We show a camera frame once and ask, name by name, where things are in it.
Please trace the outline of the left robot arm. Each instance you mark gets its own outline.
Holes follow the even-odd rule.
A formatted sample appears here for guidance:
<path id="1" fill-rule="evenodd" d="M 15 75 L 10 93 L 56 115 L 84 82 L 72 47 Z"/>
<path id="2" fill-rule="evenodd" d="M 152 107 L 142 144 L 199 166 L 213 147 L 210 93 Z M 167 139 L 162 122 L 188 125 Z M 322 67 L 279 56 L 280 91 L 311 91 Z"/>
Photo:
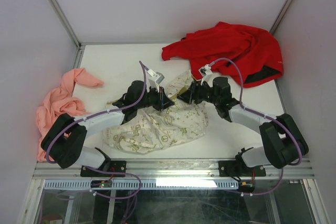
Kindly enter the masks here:
<path id="1" fill-rule="evenodd" d="M 40 146 L 50 163 L 63 169 L 74 164 L 91 167 L 97 175 L 104 176 L 110 170 L 110 157 L 97 147 L 86 147 L 85 140 L 109 127 L 131 121 L 139 109 L 152 107 L 162 111 L 173 105 L 163 87 L 147 88 L 143 81 L 133 81 L 127 92 L 105 110 L 78 117 L 60 115 Z"/>

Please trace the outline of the cream green patterned jacket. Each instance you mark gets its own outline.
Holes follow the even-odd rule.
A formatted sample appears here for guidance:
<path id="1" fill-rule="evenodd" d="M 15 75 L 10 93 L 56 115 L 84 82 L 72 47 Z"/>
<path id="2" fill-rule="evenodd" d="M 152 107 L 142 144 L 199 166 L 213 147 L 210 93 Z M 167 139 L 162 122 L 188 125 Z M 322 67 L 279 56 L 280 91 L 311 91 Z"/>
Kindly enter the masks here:
<path id="1" fill-rule="evenodd" d="M 187 104 L 177 98 L 193 80 L 190 70 L 177 76 L 165 87 L 173 106 L 163 111 L 138 110 L 130 122 L 103 130 L 103 142 L 120 151 L 147 154 L 203 137 L 208 126 L 205 102 Z"/>

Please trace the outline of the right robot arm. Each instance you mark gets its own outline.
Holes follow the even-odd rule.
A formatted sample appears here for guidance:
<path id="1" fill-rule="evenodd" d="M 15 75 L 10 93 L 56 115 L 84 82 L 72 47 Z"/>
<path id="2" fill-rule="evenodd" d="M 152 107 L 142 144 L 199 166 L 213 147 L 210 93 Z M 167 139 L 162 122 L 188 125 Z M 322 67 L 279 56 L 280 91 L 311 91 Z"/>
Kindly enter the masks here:
<path id="1" fill-rule="evenodd" d="M 231 93 L 226 77 L 216 77 L 213 84 L 192 81 L 188 89 L 177 96 L 188 104 L 207 102 L 214 105 L 220 118 L 243 125 L 258 133 L 260 147 L 242 149 L 235 157 L 235 171 L 247 175 L 255 166 L 272 165 L 282 169 L 298 165 L 309 152 L 308 144 L 291 115 L 266 115 L 244 106 Z"/>

